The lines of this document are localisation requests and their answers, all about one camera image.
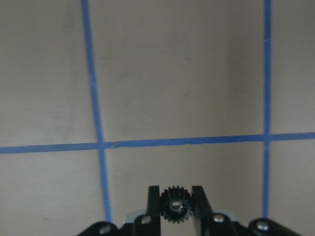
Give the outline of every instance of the horizontal blue tape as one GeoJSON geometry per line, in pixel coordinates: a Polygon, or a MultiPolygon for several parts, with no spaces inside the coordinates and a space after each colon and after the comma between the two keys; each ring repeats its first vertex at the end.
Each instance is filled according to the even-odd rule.
{"type": "Polygon", "coordinates": [[[136,147],[154,147],[154,146],[178,146],[186,144],[223,144],[240,142],[258,142],[263,141],[264,136],[257,135],[238,135],[238,136],[219,136],[219,137],[201,137],[201,138],[179,138],[179,139],[152,139],[152,140],[131,140],[120,142],[105,142],[104,148],[136,148],[136,147]]]}
{"type": "MultiPolygon", "coordinates": [[[[292,134],[273,134],[270,141],[289,141],[315,139],[315,132],[310,133],[292,133],[292,134]]],[[[265,136],[258,135],[239,135],[239,136],[218,136],[202,138],[179,138],[179,139],[152,139],[152,140],[130,140],[119,142],[104,142],[104,148],[140,148],[154,146],[178,146],[178,145],[196,145],[196,144],[223,144],[223,143],[241,143],[241,142],[263,142],[265,136]]],[[[50,151],[78,151],[78,150],[97,150],[98,143],[81,144],[53,144],[53,145],[34,145],[17,147],[0,147],[0,154],[9,153],[27,153],[27,152],[50,152],[50,151]]]]}
{"type": "Polygon", "coordinates": [[[303,140],[315,139],[315,132],[309,133],[293,133],[293,134],[273,134],[271,141],[289,141],[289,140],[303,140]]]}
{"type": "Polygon", "coordinates": [[[49,152],[49,151],[78,151],[78,150],[96,150],[96,149],[98,149],[98,143],[34,145],[34,146],[18,146],[18,147],[0,147],[0,154],[49,152]]]}

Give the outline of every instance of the blue tape line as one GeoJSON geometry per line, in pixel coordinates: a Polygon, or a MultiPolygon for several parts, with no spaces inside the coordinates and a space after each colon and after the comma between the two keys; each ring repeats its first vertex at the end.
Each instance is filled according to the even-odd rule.
{"type": "Polygon", "coordinates": [[[293,133],[293,134],[273,134],[271,141],[289,141],[289,140],[304,140],[315,139],[315,132],[310,133],[293,133]]]}
{"type": "Polygon", "coordinates": [[[97,136],[97,142],[99,145],[99,163],[100,163],[100,174],[101,174],[101,186],[103,190],[103,206],[107,221],[112,221],[110,198],[108,193],[108,180],[107,180],[107,166],[106,166],[106,156],[103,149],[103,133],[101,125],[101,116],[98,104],[98,92],[97,92],[97,82],[96,82],[96,70],[94,63],[94,52],[93,52],[93,40],[91,32],[91,20],[90,20],[90,10],[89,1],[81,0],[82,5],[82,16],[84,24],[84,36],[85,45],[87,53],[87,63],[89,71],[89,81],[93,104],[93,114],[94,114],[94,124],[97,136]]]}
{"type": "Polygon", "coordinates": [[[49,152],[49,151],[78,151],[78,150],[96,150],[96,149],[98,149],[97,143],[34,145],[34,146],[19,146],[19,147],[0,147],[0,154],[49,152]]]}
{"type": "MultiPolygon", "coordinates": [[[[315,132],[273,134],[271,142],[289,140],[315,139],[315,132]]],[[[178,145],[198,145],[198,144],[224,144],[241,142],[264,142],[265,135],[239,135],[239,136],[218,136],[201,138],[179,138],[179,139],[153,139],[153,140],[130,140],[120,142],[104,142],[103,148],[142,148],[158,146],[178,146],[178,145]]],[[[78,151],[78,150],[97,150],[98,143],[81,144],[53,144],[53,145],[34,145],[17,147],[0,147],[0,154],[28,153],[28,152],[50,152],[50,151],[78,151]]]]}
{"type": "Polygon", "coordinates": [[[130,140],[120,142],[105,142],[104,148],[135,148],[135,147],[156,147],[156,146],[177,146],[196,144],[224,144],[240,142],[263,141],[264,135],[239,135],[239,136],[219,136],[202,138],[179,138],[179,139],[153,139],[153,140],[130,140]]]}
{"type": "Polygon", "coordinates": [[[264,156],[262,216],[269,214],[269,176],[271,141],[271,0],[264,2],[264,156]]]}

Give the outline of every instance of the gear hole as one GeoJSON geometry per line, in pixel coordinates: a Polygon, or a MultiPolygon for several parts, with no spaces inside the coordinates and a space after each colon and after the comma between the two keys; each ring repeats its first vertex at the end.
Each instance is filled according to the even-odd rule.
{"type": "Polygon", "coordinates": [[[183,208],[183,202],[180,200],[173,200],[170,202],[169,207],[172,211],[179,212],[183,208]]]}

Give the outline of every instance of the robotic arm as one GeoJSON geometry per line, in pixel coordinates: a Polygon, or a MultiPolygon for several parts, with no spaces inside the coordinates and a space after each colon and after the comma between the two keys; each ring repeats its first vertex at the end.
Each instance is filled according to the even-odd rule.
{"type": "Polygon", "coordinates": [[[265,218],[239,224],[227,214],[213,212],[201,186],[193,186],[191,194],[179,186],[165,189],[150,186],[147,210],[133,222],[118,229],[109,222],[98,222],[78,236],[160,236],[160,215],[173,223],[193,216],[197,236],[300,236],[284,226],[265,218]]]}

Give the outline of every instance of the screw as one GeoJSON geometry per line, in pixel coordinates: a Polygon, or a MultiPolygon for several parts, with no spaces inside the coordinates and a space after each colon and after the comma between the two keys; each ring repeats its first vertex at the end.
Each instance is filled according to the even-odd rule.
{"type": "Polygon", "coordinates": [[[144,215],[141,218],[141,224],[145,225],[145,224],[149,224],[151,222],[151,216],[149,215],[144,215]]]}
{"type": "Polygon", "coordinates": [[[99,234],[100,235],[104,235],[104,234],[107,234],[109,233],[111,230],[111,226],[110,225],[104,225],[102,226],[100,229],[99,229],[99,234]]]}
{"type": "Polygon", "coordinates": [[[213,216],[213,220],[214,220],[215,222],[222,223],[222,222],[224,222],[224,216],[221,215],[221,214],[215,214],[215,215],[213,216]]]}
{"type": "Polygon", "coordinates": [[[269,230],[269,225],[264,221],[258,221],[256,226],[259,230],[263,230],[263,231],[269,230]]]}

